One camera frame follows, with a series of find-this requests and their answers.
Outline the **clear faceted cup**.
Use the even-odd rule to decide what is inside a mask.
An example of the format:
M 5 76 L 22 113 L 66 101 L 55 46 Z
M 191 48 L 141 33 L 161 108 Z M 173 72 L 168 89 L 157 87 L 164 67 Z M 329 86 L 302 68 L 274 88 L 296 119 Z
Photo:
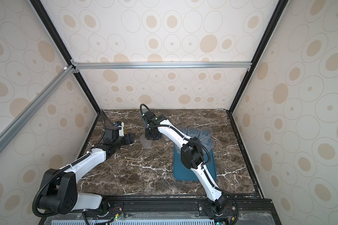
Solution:
M 181 138 L 187 137 L 187 127 L 184 125 L 179 125 L 176 127 L 176 130 L 179 132 Z
M 200 140 L 212 137 L 213 131 L 209 127 L 202 127 L 200 130 Z

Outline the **small clear cup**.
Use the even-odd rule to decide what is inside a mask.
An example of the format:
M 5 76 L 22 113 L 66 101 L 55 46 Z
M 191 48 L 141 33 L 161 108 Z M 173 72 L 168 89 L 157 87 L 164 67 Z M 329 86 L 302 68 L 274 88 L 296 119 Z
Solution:
M 196 138 L 199 138 L 200 136 L 200 129 L 197 127 L 197 126 L 190 126 L 188 129 L 187 129 L 187 134 L 193 138 L 193 137 L 196 137 Z

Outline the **clear faceted cup front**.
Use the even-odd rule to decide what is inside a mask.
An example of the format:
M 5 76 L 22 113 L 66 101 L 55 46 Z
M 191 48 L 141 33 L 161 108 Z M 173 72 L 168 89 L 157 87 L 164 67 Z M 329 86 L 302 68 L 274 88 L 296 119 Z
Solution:
M 176 127 L 176 130 L 179 132 L 181 138 L 187 137 L 187 127 L 184 125 L 179 125 Z

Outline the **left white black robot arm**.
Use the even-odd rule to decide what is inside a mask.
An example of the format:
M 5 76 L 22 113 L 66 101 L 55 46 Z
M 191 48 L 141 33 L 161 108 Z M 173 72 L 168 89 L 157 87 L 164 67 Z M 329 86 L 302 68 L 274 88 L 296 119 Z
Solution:
M 99 141 L 85 155 L 60 169 L 49 169 L 44 173 L 32 202 L 34 215 L 46 218 L 84 211 L 94 211 L 99 216 L 107 215 L 110 207 L 107 200 L 102 195 L 79 193 L 77 183 L 122 146 L 134 142 L 135 135 L 126 132 L 123 122 L 104 125 Z

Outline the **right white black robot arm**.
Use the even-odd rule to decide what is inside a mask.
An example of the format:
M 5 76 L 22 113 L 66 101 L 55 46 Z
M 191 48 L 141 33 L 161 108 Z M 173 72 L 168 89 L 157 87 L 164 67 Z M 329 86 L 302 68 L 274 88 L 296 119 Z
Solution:
M 210 202 L 209 210 L 216 216 L 220 216 L 231 209 L 234 213 L 233 222 L 238 219 L 238 204 L 235 198 L 220 189 L 207 169 L 211 157 L 208 149 L 200 143 L 196 137 L 190 137 L 163 115 L 156 116 L 145 104 L 140 105 L 140 114 L 145 126 L 147 140 L 158 140 L 162 135 L 169 138 L 179 149 L 183 166 L 191 170 L 204 187 Z

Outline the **clear textured cup front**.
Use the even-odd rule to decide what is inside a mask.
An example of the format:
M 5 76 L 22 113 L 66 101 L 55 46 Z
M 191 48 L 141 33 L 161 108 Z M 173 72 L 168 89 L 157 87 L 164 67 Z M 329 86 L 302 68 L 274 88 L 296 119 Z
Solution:
M 166 141 L 170 140 L 170 138 L 168 138 L 166 135 L 162 135 L 162 136 L 163 136 L 164 140 L 166 140 Z

